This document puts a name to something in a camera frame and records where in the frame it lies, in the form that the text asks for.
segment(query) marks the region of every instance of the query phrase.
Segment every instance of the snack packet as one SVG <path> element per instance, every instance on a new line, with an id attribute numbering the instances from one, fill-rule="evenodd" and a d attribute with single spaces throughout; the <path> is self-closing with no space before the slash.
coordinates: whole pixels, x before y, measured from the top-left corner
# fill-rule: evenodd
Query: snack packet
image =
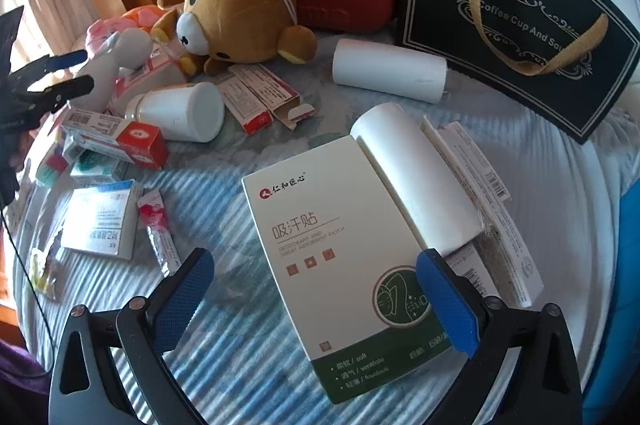
<path id="1" fill-rule="evenodd" d="M 60 274 L 60 262 L 48 257 L 47 251 L 38 248 L 31 249 L 31 261 L 29 263 L 29 279 L 34 289 L 43 294 L 52 302 L 58 300 L 57 280 Z"/>
<path id="2" fill-rule="evenodd" d="M 140 219 L 146 225 L 146 233 L 151 242 L 162 275 L 168 277 L 178 271 L 182 265 L 174 240 L 169 233 L 169 227 L 164 210 L 164 202 L 160 191 L 154 188 L 138 200 Z"/>

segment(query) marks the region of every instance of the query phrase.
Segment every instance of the white paper roll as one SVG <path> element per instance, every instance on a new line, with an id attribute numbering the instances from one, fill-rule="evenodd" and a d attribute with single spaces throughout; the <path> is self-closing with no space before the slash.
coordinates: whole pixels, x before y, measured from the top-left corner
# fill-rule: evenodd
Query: white paper roll
<path id="1" fill-rule="evenodd" d="M 441 56 L 387 44 L 341 39 L 334 55 L 334 82 L 438 103 L 447 61 Z"/>
<path id="2" fill-rule="evenodd" d="M 433 145 L 397 103 L 367 111 L 351 128 L 423 249 L 443 257 L 482 231 L 481 219 Z"/>

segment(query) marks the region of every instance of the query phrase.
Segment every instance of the white plastic bottle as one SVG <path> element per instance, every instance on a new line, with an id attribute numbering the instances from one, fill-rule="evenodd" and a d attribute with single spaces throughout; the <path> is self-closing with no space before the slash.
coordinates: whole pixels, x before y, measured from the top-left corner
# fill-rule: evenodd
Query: white plastic bottle
<path id="1" fill-rule="evenodd" d="M 222 128 L 225 103 L 210 82 L 175 85 L 133 97 L 125 118 L 155 125 L 167 140 L 213 140 Z"/>

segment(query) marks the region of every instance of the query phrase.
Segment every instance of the blue gripper pad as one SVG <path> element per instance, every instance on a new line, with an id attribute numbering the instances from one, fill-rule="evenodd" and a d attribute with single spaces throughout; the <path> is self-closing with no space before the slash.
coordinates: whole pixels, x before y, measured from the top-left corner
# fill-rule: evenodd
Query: blue gripper pad
<path id="1" fill-rule="evenodd" d="M 72 68 L 73 66 L 82 64 L 87 58 L 89 58 L 89 55 L 85 50 L 74 51 L 66 55 L 52 56 L 49 59 L 50 66 L 47 68 L 47 71 L 60 71 L 60 69 Z"/>
<path id="2" fill-rule="evenodd" d="M 430 255 L 431 251 L 437 254 L 435 250 L 421 251 L 418 254 L 415 264 L 418 283 L 442 327 L 447 331 L 453 347 L 471 358 L 480 345 L 478 320 L 452 280 L 443 271 L 443 267 L 449 266 L 438 256 L 438 262 L 444 264 L 439 265 L 437 259 Z"/>
<path id="3" fill-rule="evenodd" d="M 153 325 L 153 348 L 160 356 L 175 349 L 189 325 L 204 294 L 207 292 L 215 266 L 213 256 L 206 251 L 193 265 L 180 287 L 158 312 Z"/>

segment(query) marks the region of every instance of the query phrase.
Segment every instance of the gold ribbon handle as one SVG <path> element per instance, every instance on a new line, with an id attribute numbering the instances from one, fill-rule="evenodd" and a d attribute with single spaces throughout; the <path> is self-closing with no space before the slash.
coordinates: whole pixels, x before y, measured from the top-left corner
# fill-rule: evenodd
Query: gold ribbon handle
<path id="1" fill-rule="evenodd" d="M 480 0 L 469 0 L 469 7 L 471 10 L 471 18 L 474 21 L 476 30 L 478 30 L 478 34 L 487 47 L 492 50 L 495 56 L 500 58 L 501 61 L 513 69 L 513 71 L 517 71 L 525 76 L 537 76 L 539 74 L 555 72 L 558 71 L 558 69 L 572 64 L 576 60 L 580 59 L 585 53 L 595 49 L 597 45 L 602 42 L 602 39 L 607 34 L 607 29 L 609 27 L 609 17 L 602 13 L 588 30 L 560 51 L 558 55 L 549 60 L 545 66 L 541 66 L 526 60 L 513 60 L 513 58 L 509 58 L 507 55 L 502 53 L 489 41 L 488 37 L 484 33 L 484 28 L 482 27 Z"/>

